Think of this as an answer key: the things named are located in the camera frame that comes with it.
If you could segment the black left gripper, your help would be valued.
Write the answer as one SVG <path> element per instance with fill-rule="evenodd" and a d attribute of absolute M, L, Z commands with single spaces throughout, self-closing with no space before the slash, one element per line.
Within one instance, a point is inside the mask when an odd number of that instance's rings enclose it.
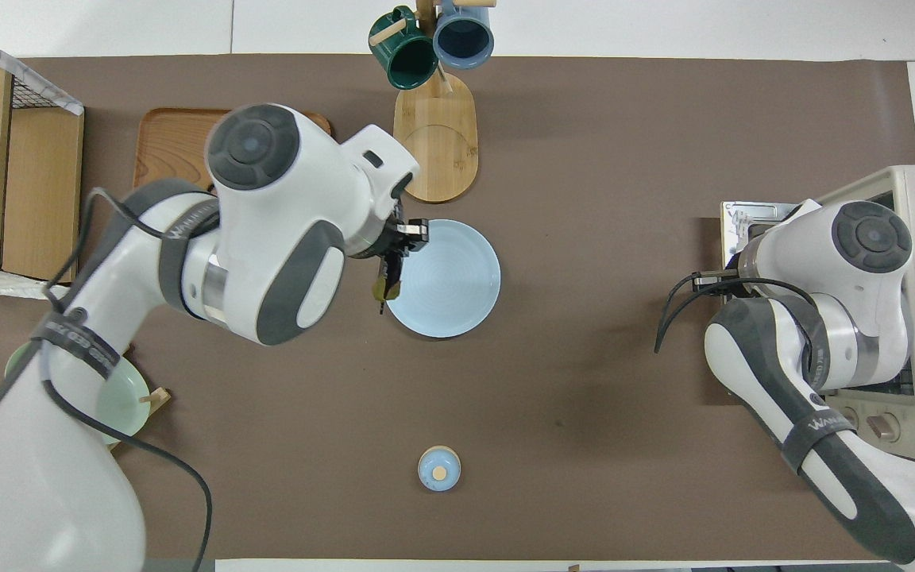
<path fill-rule="evenodd" d="M 403 268 L 402 253 L 421 250 L 429 242 L 429 233 L 428 218 L 410 218 L 405 222 L 403 218 L 392 216 L 385 222 L 378 238 L 366 249 L 351 254 L 351 257 L 359 260 L 380 257 L 379 275 L 385 281 L 400 281 Z"/>

